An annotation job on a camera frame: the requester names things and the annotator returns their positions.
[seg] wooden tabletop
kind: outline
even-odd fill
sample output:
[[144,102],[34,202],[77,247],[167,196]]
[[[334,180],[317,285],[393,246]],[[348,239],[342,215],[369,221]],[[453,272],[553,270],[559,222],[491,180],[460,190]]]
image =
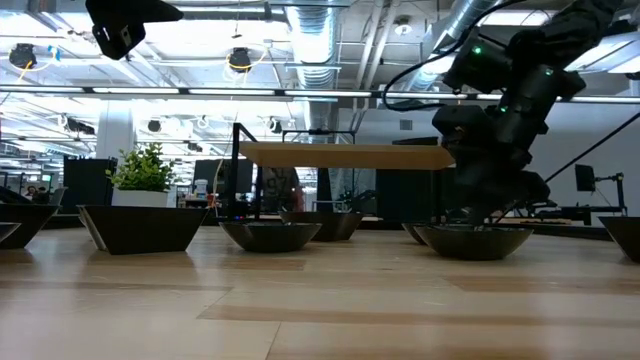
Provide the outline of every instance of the wooden tabletop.
[[259,166],[440,170],[454,163],[440,146],[241,142],[240,153]]

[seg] spotlight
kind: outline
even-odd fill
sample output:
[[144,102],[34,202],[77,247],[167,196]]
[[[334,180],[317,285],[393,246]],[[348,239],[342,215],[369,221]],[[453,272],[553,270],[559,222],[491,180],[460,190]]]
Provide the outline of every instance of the spotlight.
[[9,54],[9,62],[20,69],[31,69],[38,62],[33,53],[33,44],[16,44]]
[[196,122],[200,129],[206,129],[209,127],[209,119],[207,119],[206,115],[202,115],[200,119]]
[[58,115],[58,126],[66,127],[69,123],[69,119],[67,118],[67,114]]
[[85,125],[84,123],[81,123],[80,121],[77,121],[70,117],[67,117],[67,125],[65,129],[69,132],[75,132],[78,134],[79,133],[86,134],[86,135],[96,134],[96,130],[93,127]]
[[282,133],[282,124],[280,124],[280,121],[275,120],[272,117],[270,117],[269,120],[267,120],[265,125],[274,134],[281,134]]
[[406,15],[398,16],[393,21],[393,24],[396,26],[395,33],[400,36],[407,35],[408,33],[410,33],[413,29],[411,28],[411,25],[409,25],[409,20],[411,20],[409,16],[406,16]]
[[234,48],[229,55],[229,67],[231,70],[244,74],[251,70],[251,59],[247,48]]
[[147,124],[147,129],[149,129],[149,131],[151,132],[158,132],[162,129],[162,125],[158,120],[149,120],[149,123]]

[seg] black monitor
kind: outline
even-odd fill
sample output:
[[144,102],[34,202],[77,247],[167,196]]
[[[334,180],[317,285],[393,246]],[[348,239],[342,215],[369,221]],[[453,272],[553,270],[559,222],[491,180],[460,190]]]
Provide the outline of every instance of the black monitor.
[[593,167],[589,165],[576,165],[576,186],[578,191],[596,191],[596,176]]
[[[207,185],[207,192],[213,191],[213,178],[220,160],[197,160],[194,170],[193,181],[198,179],[205,179],[209,183]],[[222,194],[226,191],[227,181],[229,181],[231,172],[231,160],[225,159],[218,172],[218,186],[216,193]],[[251,183],[253,180],[253,163],[251,160],[240,159],[238,160],[238,177],[236,183],[237,193],[250,193]]]

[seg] green plant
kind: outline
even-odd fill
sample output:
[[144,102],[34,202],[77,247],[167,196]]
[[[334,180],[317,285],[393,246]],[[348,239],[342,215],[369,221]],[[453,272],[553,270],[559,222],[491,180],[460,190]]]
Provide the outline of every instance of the green plant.
[[173,172],[174,162],[168,164],[160,160],[162,145],[152,143],[146,149],[136,148],[126,153],[120,150],[124,163],[115,174],[106,171],[107,178],[120,190],[158,191],[168,190],[179,179]]

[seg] black cable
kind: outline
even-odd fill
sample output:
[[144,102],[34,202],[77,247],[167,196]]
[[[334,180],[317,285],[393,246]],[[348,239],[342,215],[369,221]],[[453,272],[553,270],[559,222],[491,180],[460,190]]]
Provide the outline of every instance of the black cable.
[[[634,116],[632,116],[629,120],[625,121],[624,123],[622,123],[620,126],[618,126],[617,128],[615,128],[612,132],[610,132],[607,136],[603,137],[602,139],[600,139],[600,141],[598,141],[597,143],[591,145],[587,150],[583,151],[580,155],[576,156],[575,158],[573,158],[572,160],[570,160],[567,164],[565,164],[563,167],[561,167],[560,169],[558,169],[556,172],[554,172],[553,174],[551,174],[544,182],[545,184],[548,183],[549,181],[553,180],[556,176],[560,175],[560,173],[562,173],[563,171],[565,171],[569,166],[575,164],[576,162],[580,161],[580,159],[582,159],[583,157],[589,155],[589,153],[591,153],[593,150],[597,149],[600,145],[604,144],[607,140],[611,139],[612,137],[614,137],[617,133],[619,133],[620,131],[624,130],[624,128],[626,128],[627,126],[631,125],[634,121],[636,121],[638,118],[640,118],[640,112],[636,113]],[[518,204],[520,204],[520,202],[516,202],[515,204],[513,204],[512,206],[510,206],[509,208],[507,208],[506,211],[504,211],[502,213],[502,215],[500,215],[500,217],[498,218],[498,220],[496,221],[496,223],[499,223],[500,220],[502,220],[505,215],[507,215],[507,213],[509,213],[511,210],[513,210],[516,206],[518,206]]]
[[471,34],[471,31],[473,31],[475,26],[478,25],[478,23],[480,21],[482,21],[482,19],[484,19],[487,15],[490,15],[491,13],[496,12],[496,11],[498,11],[500,9],[505,8],[505,7],[508,7],[508,6],[511,6],[511,5],[514,5],[514,4],[518,4],[518,3],[521,3],[521,2],[525,2],[525,1],[527,1],[527,0],[509,0],[509,1],[503,2],[502,4],[499,4],[499,5],[496,5],[496,6],[492,7],[492,8],[490,8],[489,10],[486,10],[485,12],[480,14],[475,20],[473,20],[473,23],[471,23],[471,25],[469,25],[469,27],[462,33],[462,36],[460,36],[460,39],[458,39],[458,41],[451,48],[449,48],[448,50],[446,50],[442,54],[437,55],[437,56],[435,56],[435,57],[433,57],[431,59],[427,59],[425,61],[417,63],[417,64],[409,67],[408,69],[402,71],[398,75],[396,75],[384,87],[384,91],[382,92],[382,102],[387,107],[387,109],[393,110],[393,111],[399,111],[399,112],[406,112],[406,111],[420,110],[420,109],[426,109],[426,108],[442,107],[443,106],[442,104],[420,104],[420,105],[414,105],[414,106],[395,106],[395,105],[389,104],[387,102],[387,93],[389,92],[389,90],[391,90],[391,87],[393,85],[395,85],[403,77],[405,77],[408,74],[420,69],[421,67],[423,67],[426,64],[432,63],[434,61],[438,61],[440,59],[443,59],[443,58],[453,54],[456,50],[458,50],[460,47],[462,47],[462,45],[464,45],[465,41],[467,41],[467,38],[469,37],[469,34]]

